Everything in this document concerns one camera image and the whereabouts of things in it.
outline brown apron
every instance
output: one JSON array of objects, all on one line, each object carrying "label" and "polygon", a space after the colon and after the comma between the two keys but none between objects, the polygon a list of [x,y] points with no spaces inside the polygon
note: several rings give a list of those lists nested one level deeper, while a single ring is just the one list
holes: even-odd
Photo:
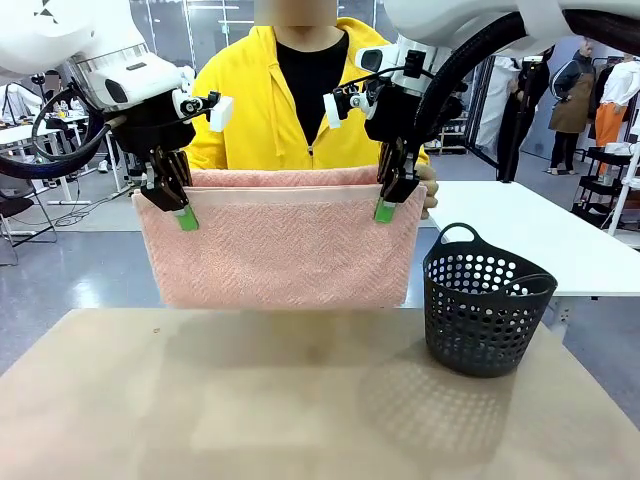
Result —
[{"label": "brown apron", "polygon": [[571,100],[558,102],[551,116],[549,128],[562,133],[582,133],[587,126],[591,91],[596,77],[591,73],[580,75],[578,82],[569,91]]}]

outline white jacket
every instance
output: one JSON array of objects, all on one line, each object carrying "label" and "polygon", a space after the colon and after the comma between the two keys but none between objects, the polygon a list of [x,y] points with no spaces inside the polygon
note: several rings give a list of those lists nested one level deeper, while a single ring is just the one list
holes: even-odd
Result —
[{"label": "white jacket", "polygon": [[640,63],[619,63],[613,67],[611,76],[604,87],[604,94],[600,103],[615,103],[626,107],[638,92],[640,92]]}]

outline yellow hoodie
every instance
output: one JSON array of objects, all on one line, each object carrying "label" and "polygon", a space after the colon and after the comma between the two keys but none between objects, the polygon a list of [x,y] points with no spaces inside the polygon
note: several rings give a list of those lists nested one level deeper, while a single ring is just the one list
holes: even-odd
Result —
[{"label": "yellow hoodie", "polygon": [[[343,84],[369,73],[355,66],[359,49],[388,42],[351,18],[339,19],[338,28],[349,35]],[[194,95],[207,97],[211,90],[233,97],[233,118],[223,133],[211,132],[204,116],[194,120],[196,137],[186,148],[192,168],[310,170],[378,163],[380,144],[367,137],[364,114],[357,109],[337,130],[329,129],[325,115],[318,137],[307,145],[271,27],[252,28],[248,37],[211,59],[196,80]]]}]

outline basket handle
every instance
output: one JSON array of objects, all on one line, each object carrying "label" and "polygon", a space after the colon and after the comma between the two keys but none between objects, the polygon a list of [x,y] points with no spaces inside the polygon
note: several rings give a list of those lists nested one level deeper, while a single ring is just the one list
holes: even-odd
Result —
[{"label": "basket handle", "polygon": [[486,243],[475,228],[473,228],[471,225],[468,225],[462,222],[452,223],[451,225],[445,227],[440,232],[440,236],[438,237],[438,240],[436,242],[444,245],[444,242],[442,241],[442,239],[444,238],[444,236],[447,234],[449,230],[452,230],[454,228],[464,228],[465,230],[468,230],[469,232],[471,232],[471,234],[473,235],[473,240],[471,240],[471,242],[469,243]]},{"label": "basket handle", "polygon": [[525,275],[524,277],[517,278],[511,283],[501,286],[498,290],[496,290],[493,293],[498,293],[498,292],[508,290],[509,288],[513,288],[513,285],[520,285],[520,289],[522,289],[522,287],[525,286],[525,284],[532,282],[534,280],[547,280],[549,282],[549,287],[544,292],[537,292],[536,295],[544,295],[551,288],[553,288],[553,290],[558,288],[558,282],[552,275],[548,273],[534,273],[532,275]]}]

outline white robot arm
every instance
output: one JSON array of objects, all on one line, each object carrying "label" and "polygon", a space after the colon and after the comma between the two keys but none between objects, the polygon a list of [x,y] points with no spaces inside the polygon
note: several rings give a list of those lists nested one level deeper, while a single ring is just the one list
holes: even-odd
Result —
[{"label": "white robot arm", "polygon": [[[385,0],[400,33],[394,45],[366,48],[357,64],[373,72],[325,96],[332,128],[361,109],[372,140],[382,142],[381,206],[404,202],[418,185],[420,148],[462,111],[452,94],[485,58],[524,57],[561,37],[584,35],[640,54],[638,0]],[[449,56],[446,62],[442,53]]]},{"label": "white robot arm", "polygon": [[34,144],[56,161],[25,165],[2,157],[0,172],[21,178],[66,175],[86,164],[113,130],[123,150],[147,163],[143,194],[165,211],[187,209],[182,187],[191,180],[179,150],[193,139],[191,120],[198,115],[209,115],[212,129],[221,131],[231,99],[217,92],[195,98],[183,90],[180,70],[149,52],[129,0],[0,0],[0,18],[0,79],[17,80],[67,62],[74,82],[50,104],[79,96],[93,121],[78,152],[53,157],[35,141],[45,108],[34,125]]}]

